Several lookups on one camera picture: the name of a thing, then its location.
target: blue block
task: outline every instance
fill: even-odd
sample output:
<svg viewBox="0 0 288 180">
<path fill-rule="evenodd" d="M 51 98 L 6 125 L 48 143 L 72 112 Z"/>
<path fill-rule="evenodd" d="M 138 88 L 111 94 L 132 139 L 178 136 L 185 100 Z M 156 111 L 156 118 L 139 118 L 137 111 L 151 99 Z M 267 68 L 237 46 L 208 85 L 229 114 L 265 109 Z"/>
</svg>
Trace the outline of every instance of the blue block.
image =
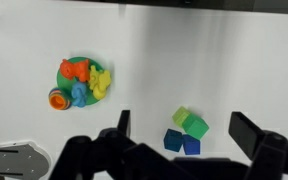
<svg viewBox="0 0 288 180">
<path fill-rule="evenodd" d="M 183 135 L 183 146 L 185 155 L 196 155 L 201 153 L 201 142 L 188 134 Z"/>
<path fill-rule="evenodd" d="M 164 148 L 179 152 L 183 144 L 182 133 L 168 129 L 164 137 Z"/>
</svg>

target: yellow toy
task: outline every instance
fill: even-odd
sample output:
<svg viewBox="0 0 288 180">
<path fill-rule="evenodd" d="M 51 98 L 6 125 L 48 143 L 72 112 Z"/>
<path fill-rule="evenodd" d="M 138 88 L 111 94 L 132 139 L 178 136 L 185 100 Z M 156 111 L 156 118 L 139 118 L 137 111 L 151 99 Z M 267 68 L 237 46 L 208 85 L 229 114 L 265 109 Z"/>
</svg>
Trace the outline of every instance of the yellow toy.
<svg viewBox="0 0 288 180">
<path fill-rule="evenodd" d="M 106 96 L 106 89 L 111 84 L 111 73 L 108 70 L 98 72 L 95 66 L 91 66 L 90 72 L 90 89 L 97 100 Z"/>
</svg>

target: blue toy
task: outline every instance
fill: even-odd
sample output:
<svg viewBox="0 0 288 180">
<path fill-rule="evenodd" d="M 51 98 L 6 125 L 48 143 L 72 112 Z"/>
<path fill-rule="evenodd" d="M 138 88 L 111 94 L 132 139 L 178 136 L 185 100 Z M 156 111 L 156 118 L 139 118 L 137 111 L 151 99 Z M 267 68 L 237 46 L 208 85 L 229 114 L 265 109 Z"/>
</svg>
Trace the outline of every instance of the blue toy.
<svg viewBox="0 0 288 180">
<path fill-rule="evenodd" d="M 185 155 L 196 155 L 201 152 L 201 142 L 188 134 L 183 135 L 183 147 Z"/>
<path fill-rule="evenodd" d="M 164 137 L 164 148 L 179 152 L 183 144 L 182 133 L 168 129 Z"/>
<path fill-rule="evenodd" d="M 86 105 L 86 84 L 82 82 L 76 82 L 72 87 L 72 97 L 74 101 L 72 102 L 73 106 L 84 107 Z"/>
</svg>

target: green plate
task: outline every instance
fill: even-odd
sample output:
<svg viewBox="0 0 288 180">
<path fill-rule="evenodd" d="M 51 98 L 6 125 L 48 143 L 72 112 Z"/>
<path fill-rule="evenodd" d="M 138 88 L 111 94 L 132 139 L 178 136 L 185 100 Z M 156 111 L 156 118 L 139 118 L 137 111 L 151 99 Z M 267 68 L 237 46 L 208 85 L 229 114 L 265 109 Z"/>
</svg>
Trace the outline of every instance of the green plate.
<svg viewBox="0 0 288 180">
<path fill-rule="evenodd" d="M 89 59 L 90 60 L 90 66 L 89 69 L 91 69 L 92 65 L 95 65 L 96 70 L 100 71 L 100 70 L 104 70 L 102 68 L 102 66 L 100 64 L 98 64 L 96 61 L 90 59 L 90 58 L 86 58 L 86 57 L 74 57 L 69 59 L 69 62 L 72 63 L 76 63 L 76 62 L 80 62 L 83 61 L 85 59 Z M 74 100 L 72 98 L 71 95 L 71 91 L 72 91 L 72 87 L 73 84 L 77 82 L 77 78 L 73 78 L 72 80 L 66 79 L 65 77 L 62 76 L 62 74 L 60 73 L 60 70 L 58 70 L 57 72 L 57 86 L 58 88 L 61 90 L 61 92 L 63 93 L 63 95 L 69 99 L 71 102 Z M 86 95 L 87 95 L 87 101 L 86 101 L 86 105 L 91 105 L 91 104 L 95 104 L 98 102 L 97 99 L 94 98 L 92 91 L 89 89 L 89 86 L 87 85 L 87 91 L 86 91 Z"/>
</svg>

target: toy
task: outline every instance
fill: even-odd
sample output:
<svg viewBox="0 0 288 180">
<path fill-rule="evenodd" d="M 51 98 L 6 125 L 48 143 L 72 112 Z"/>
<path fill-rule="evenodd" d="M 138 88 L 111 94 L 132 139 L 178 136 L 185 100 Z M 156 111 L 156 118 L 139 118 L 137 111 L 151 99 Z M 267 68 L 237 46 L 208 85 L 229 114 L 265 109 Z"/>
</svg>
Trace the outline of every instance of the toy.
<svg viewBox="0 0 288 180">
<path fill-rule="evenodd" d="M 174 123 L 179 126 L 180 128 L 183 128 L 182 124 L 185 121 L 185 119 L 190 115 L 190 112 L 186 110 L 183 106 L 181 106 L 175 114 L 172 116 Z"/>
<path fill-rule="evenodd" d="M 168 129 L 164 137 L 164 148 L 179 152 L 183 144 L 182 133 Z"/>
<path fill-rule="evenodd" d="M 63 59 L 63 62 L 60 66 L 60 72 L 65 78 L 69 80 L 72 80 L 76 76 L 80 82 L 86 82 L 89 81 L 90 78 L 88 72 L 89 63 L 89 59 L 85 59 L 84 61 L 76 63 L 72 63 L 66 59 Z"/>
<path fill-rule="evenodd" d="M 99 72 L 95 66 L 91 66 L 90 72 L 90 90 L 97 100 L 101 100 L 106 96 L 106 89 L 111 84 L 111 74 L 108 70 Z"/>
<path fill-rule="evenodd" d="M 63 96 L 59 88 L 54 88 L 48 95 L 50 105 L 57 110 L 66 110 L 71 107 L 71 102 Z"/>
<path fill-rule="evenodd" d="M 209 130 L 209 127 L 205 121 L 194 114 L 190 114 L 185 119 L 182 126 L 187 134 L 198 140 L 201 140 L 204 134 Z"/>
<path fill-rule="evenodd" d="M 76 82 L 72 88 L 72 97 L 74 101 L 72 102 L 73 106 L 84 107 L 86 105 L 86 84 L 82 82 Z"/>
<path fill-rule="evenodd" d="M 183 148 L 185 155 L 197 155 L 201 151 L 201 142 L 188 134 L 183 135 Z"/>
</svg>

